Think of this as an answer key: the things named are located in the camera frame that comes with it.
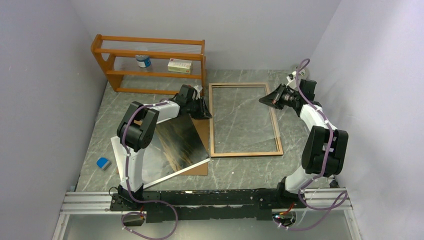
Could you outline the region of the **brown backing board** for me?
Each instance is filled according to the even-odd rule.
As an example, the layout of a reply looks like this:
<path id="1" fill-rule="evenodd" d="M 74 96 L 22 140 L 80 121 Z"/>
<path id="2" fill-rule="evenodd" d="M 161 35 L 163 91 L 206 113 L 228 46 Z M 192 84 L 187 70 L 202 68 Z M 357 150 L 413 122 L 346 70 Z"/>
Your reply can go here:
<path id="1" fill-rule="evenodd" d="M 206 176 L 209 159 L 209 121 L 185 115 L 158 124 L 146 148 L 142 177 L 152 182 L 177 173 Z"/>

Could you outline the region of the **landscape photo print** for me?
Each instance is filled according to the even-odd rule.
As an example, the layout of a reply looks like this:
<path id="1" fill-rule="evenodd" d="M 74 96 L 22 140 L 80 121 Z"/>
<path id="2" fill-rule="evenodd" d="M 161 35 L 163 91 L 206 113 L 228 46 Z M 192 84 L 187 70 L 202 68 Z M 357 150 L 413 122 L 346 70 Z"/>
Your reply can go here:
<path id="1" fill-rule="evenodd" d="M 112 137 L 120 184 L 126 186 L 126 175 L 131 190 L 139 186 L 147 189 L 178 175 L 206 176 L 211 160 L 209 123 L 189 115 L 161 122 L 147 148 L 138 152 L 123 147 L 118 136 Z"/>

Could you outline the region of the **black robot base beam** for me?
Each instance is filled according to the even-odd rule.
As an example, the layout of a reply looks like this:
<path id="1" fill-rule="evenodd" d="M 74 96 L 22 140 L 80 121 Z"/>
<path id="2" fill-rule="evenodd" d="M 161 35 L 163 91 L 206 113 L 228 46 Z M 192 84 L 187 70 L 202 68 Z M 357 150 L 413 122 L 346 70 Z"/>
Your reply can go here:
<path id="1" fill-rule="evenodd" d="M 189 220 L 256 219 L 270 221 L 273 215 L 306 208 L 296 193 L 276 188 L 214 190 L 143 190 L 143 201 L 111 196 L 112 212 L 143 212 L 147 223 Z"/>

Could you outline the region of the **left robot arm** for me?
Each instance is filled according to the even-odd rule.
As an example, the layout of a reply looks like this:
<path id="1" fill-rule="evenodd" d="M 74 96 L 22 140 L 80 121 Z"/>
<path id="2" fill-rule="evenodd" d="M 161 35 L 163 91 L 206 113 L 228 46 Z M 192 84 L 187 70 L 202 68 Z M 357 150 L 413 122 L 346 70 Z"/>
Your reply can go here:
<path id="1" fill-rule="evenodd" d="M 182 85 L 172 98 L 158 103 L 142 104 L 133 101 L 122 118 L 116 134 L 123 147 L 123 174 L 117 188 L 118 195 L 130 210 L 143 203 L 142 167 L 145 149 L 151 143 L 157 124 L 190 115 L 195 120 L 209 120 L 212 115 L 205 99 L 190 85 Z"/>

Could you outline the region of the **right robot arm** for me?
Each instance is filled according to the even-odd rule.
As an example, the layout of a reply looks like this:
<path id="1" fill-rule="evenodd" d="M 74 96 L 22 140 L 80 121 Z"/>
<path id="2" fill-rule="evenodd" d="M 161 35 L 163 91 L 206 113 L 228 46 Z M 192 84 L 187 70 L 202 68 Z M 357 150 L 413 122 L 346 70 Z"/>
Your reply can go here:
<path id="1" fill-rule="evenodd" d="M 275 193 L 275 202 L 288 207 L 312 181 L 331 177 L 342 172 L 349 134 L 335 127 L 323 113 L 321 104 L 315 101 L 316 81 L 301 79 L 297 88 L 280 84 L 259 102 L 274 109 L 292 108 L 306 124 L 309 135 L 301 155 L 301 166 L 283 183 L 283 189 Z"/>

